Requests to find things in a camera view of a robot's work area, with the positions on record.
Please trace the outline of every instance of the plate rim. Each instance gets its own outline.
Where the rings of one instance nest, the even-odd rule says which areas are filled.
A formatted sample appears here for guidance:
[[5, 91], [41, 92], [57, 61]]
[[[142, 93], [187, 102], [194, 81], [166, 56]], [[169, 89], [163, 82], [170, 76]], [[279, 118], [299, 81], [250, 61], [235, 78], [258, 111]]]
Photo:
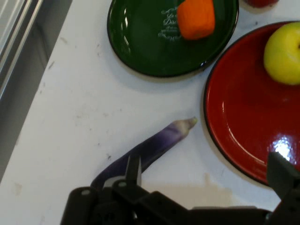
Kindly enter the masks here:
[[110, 30], [110, 26], [109, 26], [109, 21], [110, 21], [110, 15], [112, 12], [112, 8], [113, 8], [113, 4], [114, 2], [117, 0], [112, 0], [109, 10], [108, 10], [108, 15], [107, 15], [107, 22], [106, 22], [106, 31], [107, 31], [107, 35], [108, 35], [108, 40], [109, 43], [113, 49], [114, 54], [118, 57], [118, 59], [121, 60], [122, 63], [124, 63], [127, 67], [129, 67], [130, 69], [132, 69], [133, 71], [136, 71], [142, 75], [146, 75], [146, 76], [150, 76], [150, 77], [156, 77], [156, 78], [172, 78], [172, 77], [177, 77], [177, 76], [181, 76], [181, 75], [185, 75], [188, 73], [191, 73], [193, 71], [197, 71], [197, 70], [202, 70], [204, 71], [211, 63], [213, 63], [214, 60], [216, 60], [218, 58], [218, 55], [220, 55], [220, 53], [226, 48], [226, 45], [228, 44], [228, 42], [230, 41], [231, 37], [233, 36], [233, 33], [235, 31], [235, 28], [237, 26], [238, 23], [238, 18], [239, 18], [239, 14], [240, 14], [240, 7], [239, 7], [239, 0], [235, 0], [235, 6], [237, 8], [237, 13], [236, 13], [236, 17], [235, 17], [235, 21], [234, 21], [234, 25], [232, 27], [231, 32], [228, 33], [228, 37], [225, 40], [225, 42], [223, 43], [223, 45], [221, 45], [220, 49], [218, 51], [216, 51], [209, 59], [199, 62], [199, 65], [196, 66], [195, 68], [192, 69], [188, 69], [184, 72], [180, 72], [180, 73], [173, 73], [171, 75], [158, 75], [158, 74], [152, 74], [152, 73], [145, 73], [142, 70], [139, 70], [137, 68], [133, 68], [132, 66], [130, 66], [128, 63], [126, 63], [118, 54], [117, 51], [115, 49], [115, 47], [113, 46], [113, 42], [112, 42], [112, 37], [111, 34], [109, 32]]
[[215, 71], [215, 68], [216, 66], [218, 65], [219, 61], [227, 54], [227, 52], [232, 48], [234, 47], [239, 41], [241, 41], [243, 38], [245, 38], [246, 36], [248, 36], [249, 34], [252, 34], [252, 33], [255, 33], [257, 32], [258, 30], [262, 30], [266, 27], [269, 27], [269, 26], [272, 26], [272, 25], [276, 25], [276, 24], [288, 24], [288, 23], [293, 23], [293, 22], [300, 22], [298, 20], [293, 20], [293, 21], [280, 21], [280, 22], [274, 22], [274, 23], [270, 23], [270, 24], [267, 24], [267, 25], [264, 25], [264, 26], [261, 26], [261, 27], [258, 27], [244, 35], [242, 35], [241, 37], [239, 37], [237, 40], [235, 40], [230, 46], [228, 46], [227, 49], [225, 49], [225, 51], [220, 55], [220, 57], [217, 59], [217, 61], [215, 62], [214, 66], [212, 67], [208, 77], [207, 77], [207, 80], [206, 80], [206, 84], [205, 84], [205, 87], [204, 87], [204, 96], [203, 96], [203, 114], [204, 114], [204, 120], [205, 120], [205, 124], [206, 124], [206, 128], [209, 132], [209, 135], [211, 137], [211, 139], [213, 140], [215, 146], [217, 147], [217, 149], [219, 150], [219, 152], [223, 155], [223, 157], [233, 166], [235, 167], [238, 171], [240, 171], [242, 174], [246, 175], [247, 177], [251, 178], [252, 180], [255, 180], [256, 182], [260, 183], [260, 184], [263, 184], [263, 185], [266, 185], [269, 187], [267, 181], [263, 181], [259, 178], [256, 178], [255, 176], [252, 176], [251, 174], [249, 174], [248, 172], [244, 171], [241, 166], [238, 166], [236, 163], [233, 162], [233, 160], [230, 159], [230, 157], [227, 155], [227, 153], [222, 149], [222, 147], [220, 146], [220, 144], [218, 143], [217, 141], [217, 138], [214, 136], [213, 134], [213, 131], [212, 131], [212, 128], [210, 127], [210, 123], [208, 121], [208, 112], [207, 112], [207, 96], [208, 96], [208, 88], [209, 88], [209, 85], [210, 85], [210, 80], [213, 76], [213, 73]]

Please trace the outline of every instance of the green plate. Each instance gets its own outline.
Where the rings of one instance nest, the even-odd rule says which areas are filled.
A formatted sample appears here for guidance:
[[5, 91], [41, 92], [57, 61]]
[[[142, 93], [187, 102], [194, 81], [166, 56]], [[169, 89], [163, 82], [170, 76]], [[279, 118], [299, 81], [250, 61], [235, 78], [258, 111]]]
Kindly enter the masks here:
[[216, 27], [209, 37], [186, 41], [177, 26], [183, 0], [112, 0], [107, 32], [117, 56], [146, 75], [172, 77], [205, 68], [225, 48], [235, 29], [238, 0], [214, 0]]

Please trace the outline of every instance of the plate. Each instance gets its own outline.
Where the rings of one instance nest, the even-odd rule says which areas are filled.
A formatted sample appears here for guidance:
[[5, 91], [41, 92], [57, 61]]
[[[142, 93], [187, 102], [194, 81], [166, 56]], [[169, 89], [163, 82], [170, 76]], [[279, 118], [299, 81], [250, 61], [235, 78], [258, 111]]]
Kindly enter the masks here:
[[216, 62], [205, 87], [204, 115], [213, 141], [236, 168], [263, 184], [269, 152], [300, 169], [300, 86], [273, 81], [263, 66], [269, 37], [287, 23], [237, 40]]
[[205, 68], [225, 48], [235, 29], [238, 0], [214, 0], [214, 33], [186, 41], [177, 26], [177, 6], [183, 0], [112, 0], [109, 41], [127, 66], [142, 74], [172, 77]]

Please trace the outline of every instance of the red fruit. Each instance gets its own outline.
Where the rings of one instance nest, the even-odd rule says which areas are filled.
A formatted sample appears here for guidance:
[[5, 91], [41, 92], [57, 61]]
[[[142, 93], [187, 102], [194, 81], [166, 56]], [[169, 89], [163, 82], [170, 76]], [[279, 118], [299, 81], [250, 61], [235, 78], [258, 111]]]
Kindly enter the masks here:
[[272, 5], [279, 0], [245, 0], [249, 5], [256, 7], [256, 8], [262, 8], [269, 5]]

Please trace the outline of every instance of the red plate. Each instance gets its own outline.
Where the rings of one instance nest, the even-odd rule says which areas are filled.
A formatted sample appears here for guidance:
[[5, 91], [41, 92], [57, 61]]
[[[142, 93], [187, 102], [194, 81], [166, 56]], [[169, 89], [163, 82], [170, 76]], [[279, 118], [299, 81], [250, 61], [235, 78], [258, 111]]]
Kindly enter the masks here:
[[205, 87], [205, 120], [215, 144], [236, 168], [264, 184], [271, 151], [300, 170], [300, 86], [273, 81], [263, 67], [270, 35], [286, 23], [237, 40], [216, 62]]

